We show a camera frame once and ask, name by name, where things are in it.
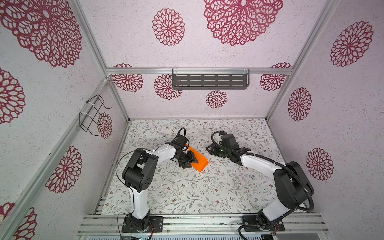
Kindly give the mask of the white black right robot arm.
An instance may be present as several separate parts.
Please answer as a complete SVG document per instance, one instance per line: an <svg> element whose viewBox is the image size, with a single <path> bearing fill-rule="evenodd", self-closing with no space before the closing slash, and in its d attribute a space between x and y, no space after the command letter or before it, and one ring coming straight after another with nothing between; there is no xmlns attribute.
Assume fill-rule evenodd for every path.
<svg viewBox="0 0 384 240"><path fill-rule="evenodd" d="M278 222L296 210L309 213L314 210L314 189L297 162L280 163L251 153L247 148L235 150L217 144L211 144L206 150L211 155L228 158L274 180L277 197L258 213L258 224L265 226Z"/></svg>

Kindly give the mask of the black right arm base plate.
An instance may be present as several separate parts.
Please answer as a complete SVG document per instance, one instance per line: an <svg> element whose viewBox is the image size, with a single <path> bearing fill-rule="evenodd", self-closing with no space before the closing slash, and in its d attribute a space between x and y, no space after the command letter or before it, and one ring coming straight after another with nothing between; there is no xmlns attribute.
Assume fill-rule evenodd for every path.
<svg viewBox="0 0 384 240"><path fill-rule="evenodd" d="M242 216L243 225L246 232L282 232L285 226L282 219L269 221L259 215Z"/></svg>

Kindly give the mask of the orange square paper sheet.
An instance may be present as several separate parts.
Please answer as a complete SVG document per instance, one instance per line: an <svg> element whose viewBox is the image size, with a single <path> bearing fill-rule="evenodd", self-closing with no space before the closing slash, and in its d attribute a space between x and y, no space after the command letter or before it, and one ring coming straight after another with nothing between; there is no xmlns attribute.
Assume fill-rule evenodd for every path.
<svg viewBox="0 0 384 240"><path fill-rule="evenodd" d="M196 169L198 172L202 172L203 169L209 164L208 159L191 147L188 147L188 151L192 152L197 160L196 163L191 163L192 168Z"/></svg>

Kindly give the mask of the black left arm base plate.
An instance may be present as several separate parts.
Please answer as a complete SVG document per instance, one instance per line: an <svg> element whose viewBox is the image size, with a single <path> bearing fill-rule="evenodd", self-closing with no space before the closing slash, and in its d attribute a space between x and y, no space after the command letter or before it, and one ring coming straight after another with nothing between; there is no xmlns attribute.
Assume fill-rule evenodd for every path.
<svg viewBox="0 0 384 240"><path fill-rule="evenodd" d="M124 218L122 233L161 233L163 231L163 216L146 216L143 220L131 215Z"/></svg>

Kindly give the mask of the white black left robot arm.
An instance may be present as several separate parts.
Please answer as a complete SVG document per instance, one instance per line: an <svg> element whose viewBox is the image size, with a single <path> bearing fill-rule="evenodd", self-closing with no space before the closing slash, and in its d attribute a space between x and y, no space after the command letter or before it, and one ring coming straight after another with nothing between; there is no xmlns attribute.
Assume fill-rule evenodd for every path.
<svg viewBox="0 0 384 240"><path fill-rule="evenodd" d="M148 191L157 164L165 160L177 160L181 168L190 168L198 160L192 151L184 151L173 145L165 144L154 151L136 149L133 151L126 167L122 172L125 185L133 190L133 217L143 220L149 214Z"/></svg>

